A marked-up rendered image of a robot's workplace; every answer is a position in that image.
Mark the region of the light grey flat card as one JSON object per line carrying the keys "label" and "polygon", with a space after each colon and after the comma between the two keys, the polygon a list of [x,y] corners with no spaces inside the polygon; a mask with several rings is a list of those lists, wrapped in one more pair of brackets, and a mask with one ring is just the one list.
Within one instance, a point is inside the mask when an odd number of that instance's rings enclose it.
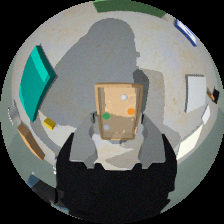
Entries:
{"label": "light grey flat card", "polygon": [[205,108],[205,111],[204,111],[204,113],[203,113],[203,115],[201,117],[202,120],[203,120],[204,125],[206,124],[209,116],[210,116],[210,110],[209,110],[209,105],[207,104],[207,106]]}

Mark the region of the small yellow block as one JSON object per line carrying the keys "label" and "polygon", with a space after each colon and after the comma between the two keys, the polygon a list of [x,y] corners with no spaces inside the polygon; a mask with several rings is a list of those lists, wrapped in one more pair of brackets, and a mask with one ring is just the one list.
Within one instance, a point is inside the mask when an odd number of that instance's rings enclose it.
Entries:
{"label": "small yellow block", "polygon": [[48,117],[43,122],[44,122],[44,125],[47,126],[51,130],[53,130],[54,127],[56,126],[56,123]]}

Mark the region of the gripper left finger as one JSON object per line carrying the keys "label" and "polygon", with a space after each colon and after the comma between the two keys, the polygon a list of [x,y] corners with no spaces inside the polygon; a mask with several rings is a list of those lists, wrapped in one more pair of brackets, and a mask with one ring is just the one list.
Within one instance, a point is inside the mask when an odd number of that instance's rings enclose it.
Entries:
{"label": "gripper left finger", "polygon": [[87,168],[94,168],[98,159],[95,142],[91,139],[94,135],[94,113],[91,113],[81,125],[70,134],[61,148],[56,162],[58,178],[57,189],[63,191],[64,182],[72,173]]}

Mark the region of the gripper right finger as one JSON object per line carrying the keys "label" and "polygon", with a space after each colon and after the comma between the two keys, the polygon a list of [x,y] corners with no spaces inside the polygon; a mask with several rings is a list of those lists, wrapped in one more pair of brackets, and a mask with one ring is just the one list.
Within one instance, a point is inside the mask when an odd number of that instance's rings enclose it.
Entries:
{"label": "gripper right finger", "polygon": [[162,173],[169,182],[169,192],[175,189],[177,159],[175,152],[165,134],[145,115],[142,114],[141,124],[144,126],[144,141],[139,150],[138,160],[142,169],[153,169]]}

